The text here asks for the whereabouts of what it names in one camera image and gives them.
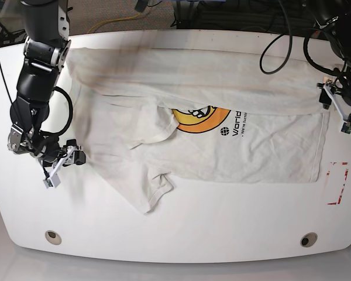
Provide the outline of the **black tripod stand legs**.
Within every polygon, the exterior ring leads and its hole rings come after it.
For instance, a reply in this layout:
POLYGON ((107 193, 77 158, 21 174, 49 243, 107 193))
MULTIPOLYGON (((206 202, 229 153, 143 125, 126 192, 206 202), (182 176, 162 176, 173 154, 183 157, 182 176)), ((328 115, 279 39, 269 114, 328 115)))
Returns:
POLYGON ((0 8, 0 47, 24 43, 26 37, 18 8, 11 11, 0 8))

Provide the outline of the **table grommet hole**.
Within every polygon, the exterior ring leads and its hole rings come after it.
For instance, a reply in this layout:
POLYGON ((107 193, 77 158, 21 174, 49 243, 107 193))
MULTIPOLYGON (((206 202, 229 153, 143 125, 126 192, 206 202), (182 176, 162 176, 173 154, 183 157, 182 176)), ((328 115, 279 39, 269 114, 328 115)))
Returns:
POLYGON ((305 234, 301 240, 300 240, 300 245, 304 248, 309 248, 313 246, 316 241, 318 240, 318 235, 314 232, 310 232, 305 234))
POLYGON ((46 240, 53 245, 60 245, 62 242, 61 236, 54 231, 45 232, 46 240))

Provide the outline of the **white T-shirt with yellow print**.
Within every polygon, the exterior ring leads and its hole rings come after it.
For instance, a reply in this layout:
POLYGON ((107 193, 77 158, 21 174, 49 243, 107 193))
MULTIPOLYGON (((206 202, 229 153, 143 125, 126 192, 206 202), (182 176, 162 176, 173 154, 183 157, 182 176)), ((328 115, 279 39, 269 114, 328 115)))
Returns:
POLYGON ((329 114, 301 60, 270 76, 249 53, 72 49, 73 129, 88 164, 141 213, 168 176, 220 183, 317 181, 329 114))

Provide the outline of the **right table grommet hole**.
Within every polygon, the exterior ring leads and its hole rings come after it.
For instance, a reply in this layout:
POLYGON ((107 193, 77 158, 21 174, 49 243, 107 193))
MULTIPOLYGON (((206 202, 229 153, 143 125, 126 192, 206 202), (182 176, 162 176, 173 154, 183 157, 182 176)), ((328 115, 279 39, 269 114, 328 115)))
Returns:
POLYGON ((300 245, 304 248, 309 248, 313 246, 316 241, 318 240, 318 235, 314 232, 310 232, 305 234, 301 240, 300 240, 300 245))

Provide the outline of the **left table grommet hole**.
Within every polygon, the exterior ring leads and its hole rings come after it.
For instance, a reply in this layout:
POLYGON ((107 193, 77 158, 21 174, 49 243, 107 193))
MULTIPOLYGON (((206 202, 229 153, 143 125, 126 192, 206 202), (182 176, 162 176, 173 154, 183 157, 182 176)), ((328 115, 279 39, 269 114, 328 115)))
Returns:
POLYGON ((61 236, 54 231, 45 232, 46 240, 53 245, 60 245, 62 242, 61 236))

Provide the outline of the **red tape rectangle marking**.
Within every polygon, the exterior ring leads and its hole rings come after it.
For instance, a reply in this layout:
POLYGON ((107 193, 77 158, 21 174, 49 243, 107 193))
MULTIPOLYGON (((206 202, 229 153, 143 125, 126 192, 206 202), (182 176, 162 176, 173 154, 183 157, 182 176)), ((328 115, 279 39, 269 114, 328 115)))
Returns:
POLYGON ((340 204, 349 173, 348 162, 331 162, 326 174, 324 201, 326 205, 340 204))

